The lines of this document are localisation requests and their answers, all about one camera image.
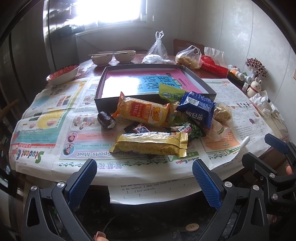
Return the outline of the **person right hand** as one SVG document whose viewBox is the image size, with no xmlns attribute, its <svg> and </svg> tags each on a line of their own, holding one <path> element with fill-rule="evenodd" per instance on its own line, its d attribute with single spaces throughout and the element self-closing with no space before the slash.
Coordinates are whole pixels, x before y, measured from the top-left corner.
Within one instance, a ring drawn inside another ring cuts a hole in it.
<svg viewBox="0 0 296 241">
<path fill-rule="evenodd" d="M 292 168 L 291 168 L 291 166 L 289 164 L 286 165 L 285 170 L 286 170 L 286 173 L 288 175 L 291 175 L 292 174 Z"/>
</svg>

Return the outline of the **person left hand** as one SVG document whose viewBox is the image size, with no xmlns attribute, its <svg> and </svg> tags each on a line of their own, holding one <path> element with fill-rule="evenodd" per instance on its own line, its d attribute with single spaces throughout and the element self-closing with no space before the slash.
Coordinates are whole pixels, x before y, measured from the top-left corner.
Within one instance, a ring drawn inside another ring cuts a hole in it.
<svg viewBox="0 0 296 241">
<path fill-rule="evenodd" d="M 108 239 L 105 233 L 98 231 L 94 236 L 94 241 L 108 241 Z"/>
</svg>

